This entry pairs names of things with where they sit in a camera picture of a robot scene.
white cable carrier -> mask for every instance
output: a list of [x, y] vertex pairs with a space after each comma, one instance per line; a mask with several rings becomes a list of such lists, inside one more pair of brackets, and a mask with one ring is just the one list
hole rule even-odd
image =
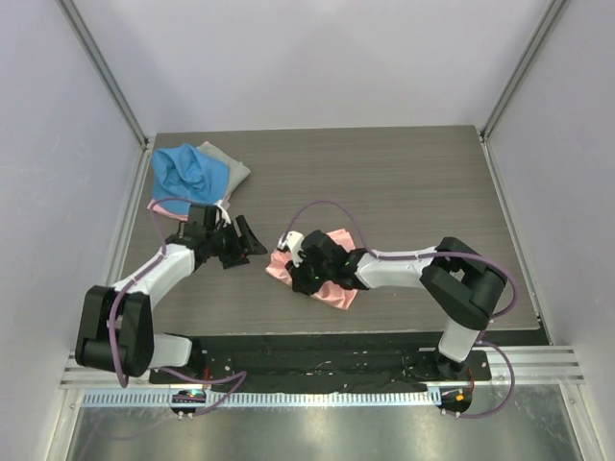
[[[207, 391], [207, 401], [175, 403], [178, 389], [90, 389], [83, 408], [162, 407], [200, 408], [220, 400], [224, 393]], [[249, 394], [235, 393], [220, 406], [226, 408], [344, 407], [439, 405], [440, 389], [394, 394]]]

blue cloth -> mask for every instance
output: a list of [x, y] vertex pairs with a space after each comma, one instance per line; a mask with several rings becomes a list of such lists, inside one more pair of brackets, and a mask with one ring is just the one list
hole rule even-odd
[[[151, 164], [154, 200], [181, 197], [199, 204], [213, 204], [224, 197], [229, 167], [189, 144], [157, 149], [152, 154]], [[188, 214], [190, 208], [190, 204], [178, 201], [163, 202], [160, 206], [175, 214]]]

metal corner post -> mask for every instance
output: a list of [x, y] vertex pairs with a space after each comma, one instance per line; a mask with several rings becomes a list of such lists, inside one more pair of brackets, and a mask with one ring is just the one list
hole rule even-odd
[[502, 115], [504, 114], [504, 111], [508, 107], [508, 104], [510, 104], [514, 94], [521, 85], [521, 82], [528, 74], [529, 68], [536, 60], [536, 57], [547, 41], [549, 34], [554, 29], [555, 24], [564, 13], [564, 10], [569, 3], [570, 0], [552, 0], [551, 4], [543, 14], [536, 31], [531, 37], [531, 40], [529, 41], [521, 59], [517, 63], [517, 67], [510, 76], [510, 79], [508, 79], [508, 82], [504, 87], [504, 91], [500, 95], [498, 103], [491, 111], [487, 124], [480, 132], [483, 139], [488, 140], [493, 131], [496, 129]]
[[73, 31], [75, 32], [75, 35], [84, 46], [84, 49], [86, 50], [89, 59], [91, 60], [92, 64], [94, 65], [94, 68], [100, 75], [100, 78], [103, 80], [103, 83], [107, 87], [111, 98], [117, 104], [117, 107], [119, 108], [120, 112], [122, 112], [122, 115], [126, 119], [126, 123], [128, 123], [128, 126], [135, 135], [136, 140], [141, 145], [141, 147], [145, 149], [147, 146], [147, 136], [145, 135], [145, 133], [141, 129], [141, 126], [136, 120], [133, 110], [128, 104], [128, 101], [126, 100], [124, 93], [122, 93], [122, 90], [117, 84], [117, 81], [113, 77], [109, 65], [107, 64], [107, 61], [105, 60], [103, 54], [98, 48], [94, 37], [92, 36], [91, 32], [89, 31], [89, 28], [86, 25], [86, 22], [79, 13], [79, 9], [77, 8], [73, 0], [56, 0], [56, 2], [66, 16], [66, 19], [70, 23]]

gray cloth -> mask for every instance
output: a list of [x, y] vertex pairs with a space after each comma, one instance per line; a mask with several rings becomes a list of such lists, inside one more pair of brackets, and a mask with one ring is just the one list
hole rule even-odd
[[224, 193], [224, 198], [228, 200], [229, 197], [231, 197], [233, 191], [237, 188], [237, 186], [240, 185], [241, 182], [245, 180], [251, 173], [250, 168], [248, 168], [242, 162], [237, 161], [234, 158], [230, 158], [224, 152], [222, 152], [220, 149], [218, 149], [209, 142], [204, 142], [199, 147], [197, 147], [197, 149], [199, 150], [199, 152], [205, 154], [206, 156], [216, 158], [229, 167], [229, 183], [227, 184], [227, 189]]

crumpled cloth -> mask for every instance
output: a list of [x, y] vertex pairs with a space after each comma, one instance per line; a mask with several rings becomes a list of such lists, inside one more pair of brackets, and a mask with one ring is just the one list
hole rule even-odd
[[[333, 230], [327, 232], [327, 235], [333, 239], [333, 241], [349, 252], [356, 248], [353, 237], [345, 229]], [[282, 283], [291, 286], [292, 278], [288, 271], [286, 271], [286, 262], [290, 261], [292, 256], [290, 252], [283, 253], [279, 250], [274, 250], [271, 254], [271, 263], [266, 267], [265, 272], [274, 279], [278, 279]], [[342, 310], [348, 310], [352, 301], [355, 300], [357, 290], [345, 290], [341, 286], [336, 285], [332, 281], [326, 281], [321, 286], [317, 293], [311, 295], [312, 298], [322, 301], [332, 307], [336, 307]]]
[[[222, 199], [223, 207], [225, 209], [229, 209], [229, 199], [231, 198], [231, 194], [233, 194], [234, 190], [237, 189], [237, 187], [250, 175], [250, 168], [245, 166], [241, 161], [237, 161], [234, 158], [229, 157], [209, 142], [204, 142], [196, 149], [206, 157], [220, 160], [229, 168], [229, 181], [224, 192], [224, 198]], [[171, 219], [177, 219], [178, 221], [188, 220], [187, 214], [172, 213], [171, 211], [166, 210], [162, 205], [154, 205], [155, 202], [156, 201], [152, 199], [147, 205], [147, 209], [153, 209], [157, 214], [161, 214], [162, 216], [166, 216]]]
[[[229, 183], [229, 167], [221, 160], [210, 158], [196, 147], [157, 149], [152, 154], [152, 198], [160, 200], [180, 197], [197, 204], [214, 204], [224, 198]], [[190, 204], [169, 201], [161, 206], [173, 214], [188, 214]]]

